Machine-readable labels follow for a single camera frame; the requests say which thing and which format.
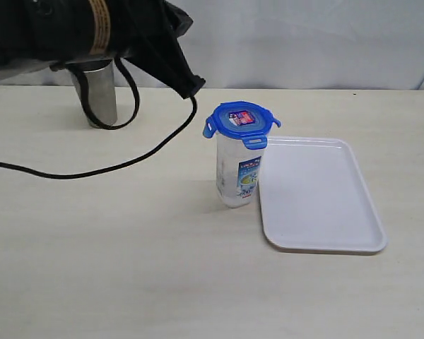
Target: clear plastic container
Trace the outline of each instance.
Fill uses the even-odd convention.
[[[243,101],[221,104],[206,120],[203,135],[217,135],[217,190],[228,207],[253,200],[273,123],[281,125],[267,109]]]
[[[250,203],[259,178],[264,149],[249,150],[242,140],[217,133],[217,190],[231,208]]]

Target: white wall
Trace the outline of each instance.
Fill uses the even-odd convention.
[[[195,20],[181,43],[208,87],[424,88],[424,0],[172,3]],[[140,85],[158,85],[133,70]],[[70,83],[50,71],[10,82]]]

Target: plastic tray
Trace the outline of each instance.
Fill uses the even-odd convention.
[[[387,245],[351,148],[270,137],[259,181],[267,239],[279,249],[375,254]]]

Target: metal cylinder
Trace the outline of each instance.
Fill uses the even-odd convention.
[[[104,124],[115,124],[118,120],[118,113],[112,61],[92,61],[77,66],[82,69],[88,79],[90,106],[94,115]],[[81,89],[77,78],[73,74],[71,74],[71,78],[80,98]],[[88,123],[97,128],[89,119]]]

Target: white table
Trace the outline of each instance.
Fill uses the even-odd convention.
[[[117,91],[120,115],[130,90]],[[0,87],[0,160],[72,173],[144,153],[187,117],[142,90],[138,119],[90,129],[73,88]],[[199,116],[155,157],[54,182],[0,169],[0,339],[424,339],[424,92],[202,90]],[[352,146],[389,236],[377,256],[285,254],[256,203],[215,192],[220,102],[249,100],[277,135]]]

